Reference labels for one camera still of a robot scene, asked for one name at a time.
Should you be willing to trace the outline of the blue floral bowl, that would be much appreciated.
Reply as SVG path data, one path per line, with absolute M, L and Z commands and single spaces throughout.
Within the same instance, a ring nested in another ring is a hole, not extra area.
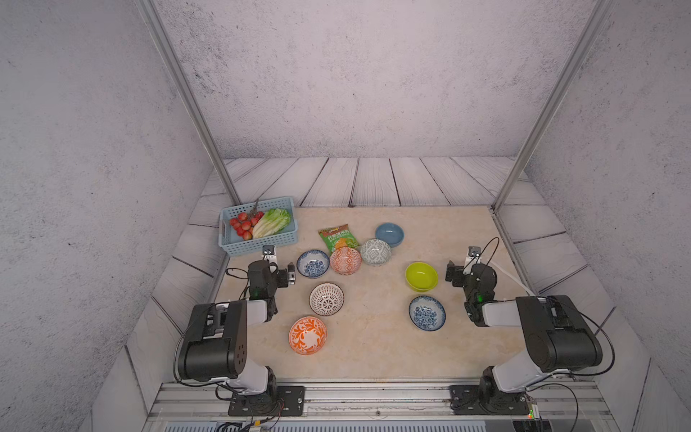
M 305 251 L 298 258 L 296 268 L 303 277 L 322 277 L 329 270 L 329 255 L 318 249 Z
M 434 332 L 446 324 L 446 310 L 434 297 L 419 295 L 408 306 L 411 322 L 422 331 Z

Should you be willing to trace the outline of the white brown lattice bowl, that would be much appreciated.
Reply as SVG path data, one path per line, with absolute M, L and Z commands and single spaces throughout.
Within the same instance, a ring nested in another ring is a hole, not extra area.
M 319 284 L 311 291 L 309 305 L 314 313 L 329 317 L 342 309 L 345 299 L 345 294 L 338 285 L 324 283 Z

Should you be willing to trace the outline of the red patterned bowl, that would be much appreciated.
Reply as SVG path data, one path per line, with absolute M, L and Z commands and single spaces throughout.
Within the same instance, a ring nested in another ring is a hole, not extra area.
M 363 259 L 360 252 L 355 248 L 337 248 L 330 256 L 330 267 L 339 275 L 352 275 L 356 273 Z

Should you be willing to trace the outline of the grey green patterned bowl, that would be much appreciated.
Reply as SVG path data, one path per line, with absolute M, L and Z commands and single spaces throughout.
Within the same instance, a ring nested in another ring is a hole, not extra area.
M 392 248 L 381 239 L 369 239 L 360 247 L 363 262 L 369 266 L 382 266 L 392 257 Z

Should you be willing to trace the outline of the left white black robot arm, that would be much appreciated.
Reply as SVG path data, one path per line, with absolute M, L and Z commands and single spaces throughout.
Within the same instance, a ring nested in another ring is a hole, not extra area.
M 248 328 L 277 315 L 276 292 L 295 284 L 295 265 L 281 269 L 272 261 L 255 261 L 246 281 L 235 301 L 194 306 L 178 342 L 173 375 L 186 387 L 230 392 L 230 416 L 273 418 L 285 409 L 284 397 L 274 371 L 249 357 Z

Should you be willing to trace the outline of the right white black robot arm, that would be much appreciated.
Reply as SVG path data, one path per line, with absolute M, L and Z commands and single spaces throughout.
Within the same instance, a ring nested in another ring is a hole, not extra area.
M 581 376 L 581 370 L 603 360 L 603 349 L 590 319 L 566 295 L 518 296 L 498 301 L 495 268 L 482 263 L 449 262 L 446 281 L 464 290 L 464 308 L 479 328 L 522 330 L 525 349 L 501 365 L 487 367 L 477 385 L 450 388 L 456 415 L 528 416 L 530 387 L 556 375 Z

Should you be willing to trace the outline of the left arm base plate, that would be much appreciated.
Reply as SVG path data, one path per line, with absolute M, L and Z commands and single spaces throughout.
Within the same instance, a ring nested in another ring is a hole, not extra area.
M 303 414 L 306 389 L 304 386 L 269 386 L 256 395 L 242 395 L 233 390 L 230 396 L 230 417 L 300 417 Z

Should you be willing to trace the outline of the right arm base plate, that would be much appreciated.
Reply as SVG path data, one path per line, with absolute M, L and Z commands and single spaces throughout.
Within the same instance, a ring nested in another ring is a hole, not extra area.
M 483 390 L 480 385 L 453 385 L 449 392 L 451 410 L 459 416 L 527 417 L 532 412 L 524 393 Z

